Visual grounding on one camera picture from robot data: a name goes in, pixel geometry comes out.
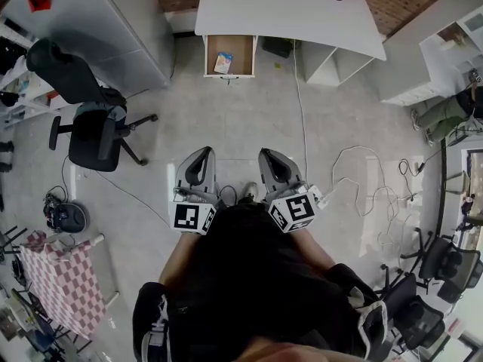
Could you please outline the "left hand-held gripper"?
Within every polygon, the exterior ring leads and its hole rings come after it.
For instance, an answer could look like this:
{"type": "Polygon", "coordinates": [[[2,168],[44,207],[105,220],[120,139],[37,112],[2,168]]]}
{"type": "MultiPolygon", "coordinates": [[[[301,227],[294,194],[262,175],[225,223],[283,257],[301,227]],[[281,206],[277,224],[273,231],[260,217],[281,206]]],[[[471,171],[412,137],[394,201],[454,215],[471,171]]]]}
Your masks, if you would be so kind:
{"type": "Polygon", "coordinates": [[[216,155],[210,146],[193,152],[177,168],[174,199],[169,203],[170,227],[182,233],[206,235],[220,202],[216,155]],[[182,184],[200,184],[201,187],[182,184]]]}

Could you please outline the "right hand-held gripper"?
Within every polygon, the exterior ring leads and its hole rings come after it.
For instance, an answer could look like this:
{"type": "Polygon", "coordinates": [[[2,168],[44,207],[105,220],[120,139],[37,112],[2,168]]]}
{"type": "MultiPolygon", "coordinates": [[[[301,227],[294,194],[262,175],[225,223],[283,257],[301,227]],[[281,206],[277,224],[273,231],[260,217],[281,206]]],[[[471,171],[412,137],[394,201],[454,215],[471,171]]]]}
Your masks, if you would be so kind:
{"type": "Polygon", "coordinates": [[[268,214],[284,233],[310,225],[315,219],[316,199],[303,181],[299,167],[282,153],[262,148],[258,156],[262,182],[269,192],[268,214]]]}

